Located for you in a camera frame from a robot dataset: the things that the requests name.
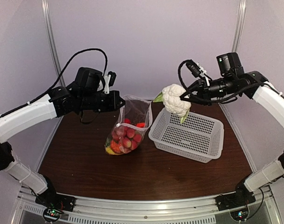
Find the white cauliflower toy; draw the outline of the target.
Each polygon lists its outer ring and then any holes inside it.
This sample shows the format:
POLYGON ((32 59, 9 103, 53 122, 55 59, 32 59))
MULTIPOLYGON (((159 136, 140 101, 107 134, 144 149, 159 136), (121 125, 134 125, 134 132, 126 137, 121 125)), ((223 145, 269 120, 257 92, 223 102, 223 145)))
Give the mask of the white cauliflower toy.
POLYGON ((163 88, 153 102, 162 102, 169 113, 179 116, 180 122, 184 123, 192 106, 190 102, 180 99, 184 92, 185 89, 182 86, 172 84, 163 88))

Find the clear dotted zip bag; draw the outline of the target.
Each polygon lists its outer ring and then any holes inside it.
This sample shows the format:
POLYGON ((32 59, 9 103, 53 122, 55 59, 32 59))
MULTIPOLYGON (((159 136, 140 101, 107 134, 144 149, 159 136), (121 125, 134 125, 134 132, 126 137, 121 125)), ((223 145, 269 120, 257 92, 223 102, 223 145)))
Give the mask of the clear dotted zip bag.
POLYGON ((104 145, 108 155, 124 155, 138 148, 153 122, 150 100, 134 95, 123 99, 125 105, 119 109, 118 119, 104 145))

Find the yellow lemon toy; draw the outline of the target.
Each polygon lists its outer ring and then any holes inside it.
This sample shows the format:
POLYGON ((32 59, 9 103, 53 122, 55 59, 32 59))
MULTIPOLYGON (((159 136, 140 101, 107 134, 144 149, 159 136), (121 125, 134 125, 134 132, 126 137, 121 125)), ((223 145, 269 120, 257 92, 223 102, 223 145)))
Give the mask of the yellow lemon toy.
POLYGON ((109 155, 116 155, 116 153, 110 147, 106 147, 105 150, 109 155))

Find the red lychee bunch toy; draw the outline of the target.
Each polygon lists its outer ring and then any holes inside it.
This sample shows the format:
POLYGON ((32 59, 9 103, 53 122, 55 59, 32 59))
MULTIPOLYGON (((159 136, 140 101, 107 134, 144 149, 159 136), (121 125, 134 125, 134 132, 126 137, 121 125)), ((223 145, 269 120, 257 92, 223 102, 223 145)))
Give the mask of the red lychee bunch toy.
POLYGON ((135 150, 144 138, 144 133, 137 128, 136 124, 132 125, 129 119, 124 119, 123 123, 117 123, 111 132, 108 147, 111 140, 115 140, 122 144, 120 147, 122 153, 116 155, 128 154, 135 150))

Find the orange carrot toy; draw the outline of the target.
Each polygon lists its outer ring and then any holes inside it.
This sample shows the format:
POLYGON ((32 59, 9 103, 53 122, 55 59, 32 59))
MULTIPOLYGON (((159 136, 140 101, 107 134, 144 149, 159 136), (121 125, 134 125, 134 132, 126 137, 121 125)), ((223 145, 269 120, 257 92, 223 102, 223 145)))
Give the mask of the orange carrot toy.
POLYGON ((145 128, 145 126, 146 126, 145 122, 136 124, 136 127, 139 127, 139 128, 145 128))

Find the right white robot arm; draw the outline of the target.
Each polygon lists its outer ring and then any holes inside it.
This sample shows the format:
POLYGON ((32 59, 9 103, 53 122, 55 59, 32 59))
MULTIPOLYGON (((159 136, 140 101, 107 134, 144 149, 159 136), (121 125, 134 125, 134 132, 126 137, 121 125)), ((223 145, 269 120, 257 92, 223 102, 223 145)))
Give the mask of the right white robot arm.
MULTIPOLYGON (((244 72, 236 52, 217 56, 221 78, 213 80, 205 70, 187 59, 179 64, 178 77, 184 88, 182 101, 200 105, 227 104, 246 95, 267 110, 284 129, 284 96, 258 71, 244 72)), ((232 203, 243 205, 254 191, 284 177, 284 151, 273 162, 252 173, 236 186, 232 203)))

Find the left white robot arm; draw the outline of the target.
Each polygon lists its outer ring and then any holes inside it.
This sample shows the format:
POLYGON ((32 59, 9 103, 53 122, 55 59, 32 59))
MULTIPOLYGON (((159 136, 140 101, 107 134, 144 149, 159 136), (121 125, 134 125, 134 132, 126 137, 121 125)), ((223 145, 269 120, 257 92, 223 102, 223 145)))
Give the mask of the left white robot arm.
POLYGON ((81 67, 75 80, 67 87, 52 87, 41 98, 26 103, 14 112, 0 115, 0 171, 5 171, 30 187, 49 206, 60 198, 46 177, 31 171, 12 154, 8 140, 16 134, 46 120, 60 118, 71 112, 80 116, 84 111, 112 112, 125 105, 119 91, 111 91, 116 73, 81 67))

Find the white plastic basket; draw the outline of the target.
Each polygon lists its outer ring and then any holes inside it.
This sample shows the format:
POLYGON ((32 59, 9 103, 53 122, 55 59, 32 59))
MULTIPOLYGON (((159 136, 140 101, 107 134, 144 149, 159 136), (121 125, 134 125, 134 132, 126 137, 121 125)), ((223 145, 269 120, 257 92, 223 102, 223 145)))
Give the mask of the white plastic basket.
POLYGON ((164 108, 157 115, 148 136, 157 149, 208 163, 222 154, 224 125, 217 119, 193 112, 181 123, 179 116, 164 108))

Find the right aluminium frame post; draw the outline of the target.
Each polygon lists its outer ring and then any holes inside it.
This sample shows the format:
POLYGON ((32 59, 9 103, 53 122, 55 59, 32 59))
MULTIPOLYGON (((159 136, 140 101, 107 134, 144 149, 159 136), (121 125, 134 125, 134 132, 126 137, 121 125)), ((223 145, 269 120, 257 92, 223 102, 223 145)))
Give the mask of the right aluminium frame post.
POLYGON ((245 18, 246 18, 246 10, 247 10, 247 0, 239 0, 236 28, 235 28, 232 49, 231 49, 232 52, 237 52, 240 46, 245 18))

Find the aluminium frame post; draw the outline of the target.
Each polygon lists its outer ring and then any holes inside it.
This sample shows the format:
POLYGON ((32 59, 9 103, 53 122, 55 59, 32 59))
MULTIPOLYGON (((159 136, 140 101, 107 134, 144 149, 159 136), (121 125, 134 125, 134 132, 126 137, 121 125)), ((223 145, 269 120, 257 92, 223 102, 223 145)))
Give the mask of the aluminium frame post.
POLYGON ((46 31, 47 31, 47 37, 48 37, 51 57, 52 57, 53 64, 55 67, 55 73, 57 76, 59 76, 61 72, 61 66, 60 66, 59 57, 58 57, 56 44, 55 44, 55 37, 54 37, 50 10, 49 10, 49 2, 48 0, 41 0, 41 3, 42 3, 42 13, 43 13, 43 17, 45 20, 45 26, 46 26, 46 31))
POLYGON ((247 10, 247 0, 239 0, 236 28, 235 28, 232 49, 231 49, 232 52, 237 52, 240 46, 245 18, 246 18, 246 10, 247 10))

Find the left aluminium frame post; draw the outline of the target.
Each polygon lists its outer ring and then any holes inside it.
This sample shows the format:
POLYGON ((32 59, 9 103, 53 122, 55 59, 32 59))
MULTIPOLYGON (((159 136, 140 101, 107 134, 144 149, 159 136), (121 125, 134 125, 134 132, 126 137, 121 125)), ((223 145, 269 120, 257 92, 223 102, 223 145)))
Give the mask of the left aluminium frame post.
POLYGON ((52 57, 53 64, 55 67, 55 73, 57 76, 59 76, 61 72, 61 66, 60 66, 59 57, 58 57, 56 44, 55 44, 55 37, 54 37, 50 10, 49 10, 49 2, 48 0, 41 0, 41 3, 42 3, 42 13, 43 13, 43 17, 45 20, 45 26, 46 26, 46 31, 47 31, 47 37, 48 37, 51 57, 52 57))

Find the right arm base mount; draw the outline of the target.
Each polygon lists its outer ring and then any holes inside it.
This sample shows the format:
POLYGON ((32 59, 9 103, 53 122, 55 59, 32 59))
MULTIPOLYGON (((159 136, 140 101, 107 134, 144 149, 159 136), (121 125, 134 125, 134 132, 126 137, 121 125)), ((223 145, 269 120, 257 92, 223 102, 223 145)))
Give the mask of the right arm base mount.
POLYGON ((249 204, 254 203, 253 195, 238 196, 237 193, 219 195, 215 198, 219 211, 229 210, 234 221, 245 221, 249 217, 249 204))

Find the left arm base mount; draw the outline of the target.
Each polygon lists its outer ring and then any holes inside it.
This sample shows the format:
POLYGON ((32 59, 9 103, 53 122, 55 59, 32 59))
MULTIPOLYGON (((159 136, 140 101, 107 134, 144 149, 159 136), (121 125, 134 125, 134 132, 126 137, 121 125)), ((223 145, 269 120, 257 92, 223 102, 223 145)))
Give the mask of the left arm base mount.
POLYGON ((63 218, 65 212, 72 212, 76 199, 73 196, 55 194, 54 198, 38 195, 34 191, 31 192, 35 197, 35 203, 45 207, 42 217, 47 223, 54 223, 63 218))

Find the curved aluminium front rail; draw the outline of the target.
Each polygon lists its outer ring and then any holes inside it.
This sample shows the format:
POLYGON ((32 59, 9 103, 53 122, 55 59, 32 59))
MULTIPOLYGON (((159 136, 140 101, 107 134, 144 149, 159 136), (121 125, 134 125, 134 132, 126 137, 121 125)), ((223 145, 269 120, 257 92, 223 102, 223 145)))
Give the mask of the curved aluminium front rail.
POLYGON ((219 210, 217 196, 178 200, 128 201, 77 196, 72 211, 56 224, 281 224, 270 187, 254 193, 255 202, 219 210))

